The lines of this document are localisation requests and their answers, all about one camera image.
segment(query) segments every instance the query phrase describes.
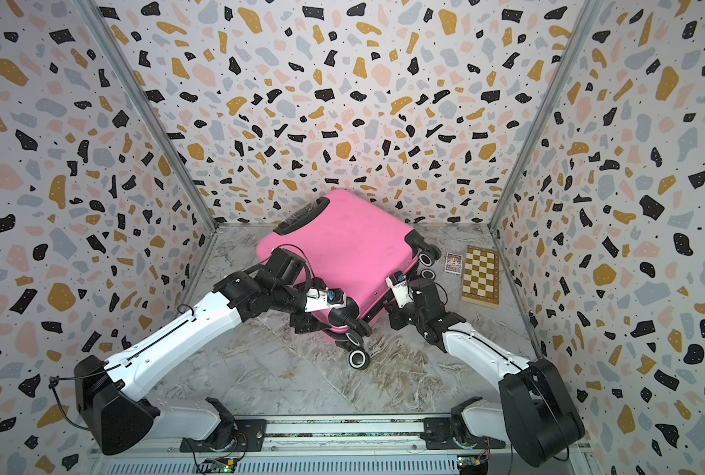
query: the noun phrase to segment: chessboard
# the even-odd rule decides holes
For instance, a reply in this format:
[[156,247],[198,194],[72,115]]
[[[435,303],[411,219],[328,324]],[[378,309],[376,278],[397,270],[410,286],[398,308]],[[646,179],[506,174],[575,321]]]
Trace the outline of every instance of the chessboard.
[[493,309],[500,303],[500,256],[492,249],[466,247],[461,300]]

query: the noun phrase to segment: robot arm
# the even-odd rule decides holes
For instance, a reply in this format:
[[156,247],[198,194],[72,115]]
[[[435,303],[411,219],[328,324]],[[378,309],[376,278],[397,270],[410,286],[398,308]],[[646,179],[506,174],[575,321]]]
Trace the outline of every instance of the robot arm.
[[427,342],[461,359],[500,393],[500,404],[473,397],[453,408],[455,442],[471,446],[484,436],[504,440],[529,465],[538,467],[584,437],[584,424],[552,363],[514,355],[465,318],[447,312],[430,279],[409,282],[398,271],[387,278],[387,286],[395,296],[387,308],[392,328],[414,325]]
[[[305,270],[302,290],[292,287]],[[144,438],[186,437],[217,450],[234,437],[234,418],[217,399],[206,404],[146,396],[180,362],[215,337],[269,309],[290,314],[338,309],[340,289],[317,288],[306,262],[277,248],[266,264],[234,272],[178,318],[106,361],[89,356],[74,370],[78,412],[104,454],[125,451]],[[50,381],[50,387],[58,380]]]

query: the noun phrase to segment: black caster wheel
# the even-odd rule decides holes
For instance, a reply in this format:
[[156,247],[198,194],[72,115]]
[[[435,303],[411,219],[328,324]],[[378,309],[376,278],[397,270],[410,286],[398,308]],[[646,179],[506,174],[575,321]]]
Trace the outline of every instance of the black caster wheel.
[[360,336],[360,334],[353,330],[352,328],[347,330],[347,333],[345,334],[347,339],[349,340],[350,343],[357,347],[362,347],[363,346],[363,337]]
[[356,348],[347,355],[347,364],[353,369],[366,369],[371,364],[371,355],[362,348]]
[[358,326],[360,327],[359,329],[363,332],[364,337],[370,337],[371,333],[371,326],[364,320],[358,320]]
[[429,247],[432,248],[432,257],[434,258],[434,261],[439,261],[442,257],[442,251],[440,251],[440,249],[434,244],[429,245]]
[[428,268],[433,266],[434,265],[434,256],[432,255],[432,252],[422,251],[421,254],[419,254],[419,262],[421,262],[422,265],[424,265],[425,267],[428,267]]

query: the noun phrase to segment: metal corner post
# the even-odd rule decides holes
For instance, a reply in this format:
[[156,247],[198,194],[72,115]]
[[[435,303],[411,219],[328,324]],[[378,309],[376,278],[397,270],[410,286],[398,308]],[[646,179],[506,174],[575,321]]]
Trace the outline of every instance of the metal corner post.
[[498,200],[498,205],[492,213],[492,218],[490,218],[489,222],[490,231],[498,228],[503,209],[506,208],[510,198],[514,195],[513,189],[518,184],[523,171],[532,159],[532,152],[535,150],[539,138],[542,136],[542,131],[545,130],[548,119],[553,113],[553,109],[555,109],[561,91],[564,90],[569,73],[574,67],[576,59],[579,58],[580,51],[582,50],[587,35],[595,22],[595,17],[600,11],[603,2],[604,0],[584,0],[580,14],[574,23],[569,44],[561,57],[561,63],[558,65],[558,69],[553,76],[553,81],[551,81],[550,87],[548,87],[546,95],[542,99],[542,104],[540,104],[540,107],[537,109],[537,114],[532,121],[532,128],[529,130],[529,135],[519,152],[519,159],[511,169],[508,181],[503,187],[500,200]]
[[163,123],[157,118],[157,115],[147,100],[144,90],[141,89],[141,86],[136,81],[134,72],[131,70],[123,52],[120,50],[120,46],[118,46],[118,43],[116,43],[110,32],[110,27],[107,26],[107,23],[102,18],[97,4],[94,0],[73,0],[73,4],[78,9],[79,14],[81,14],[83,22],[86,23],[89,31],[94,36],[105,58],[110,62],[110,66],[112,66],[112,69],[118,74],[118,80],[128,93],[131,102],[144,121],[144,124],[149,128],[152,137],[159,146],[162,147],[163,153],[169,158],[168,163],[176,173],[176,177],[184,193],[189,196],[191,205],[200,215],[200,218],[207,228],[207,233],[213,235],[217,228],[215,219],[207,209],[205,200],[202,199],[197,187],[192,182],[189,173],[186,171],[186,167],[181,160],[178,159],[178,151],[173,147],[173,143],[168,138],[165,128],[163,128]]
[[214,230],[210,233],[210,237],[207,239],[205,253],[200,258],[200,261],[195,264],[194,269],[192,269],[191,277],[189,278],[186,289],[184,289],[184,292],[181,294],[181,299],[178,300],[179,303],[190,304],[193,301],[196,302],[195,299],[198,297],[201,298],[201,296],[196,295],[195,292],[197,291],[197,285],[202,279],[202,274],[204,274],[207,269],[207,263],[210,262],[210,257],[213,255],[213,250],[215,249],[217,240],[218,231]]

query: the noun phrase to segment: terrazzo wallpaper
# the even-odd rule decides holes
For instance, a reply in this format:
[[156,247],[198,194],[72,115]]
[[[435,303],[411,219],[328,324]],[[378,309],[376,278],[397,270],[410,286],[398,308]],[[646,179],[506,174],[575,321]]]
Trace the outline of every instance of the terrazzo wallpaper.
[[604,2],[504,256],[604,473],[705,474],[705,2]]
[[581,2],[98,0],[219,222],[492,214]]
[[72,3],[0,0],[1,474],[79,473],[48,377],[173,314],[206,231],[167,160]]

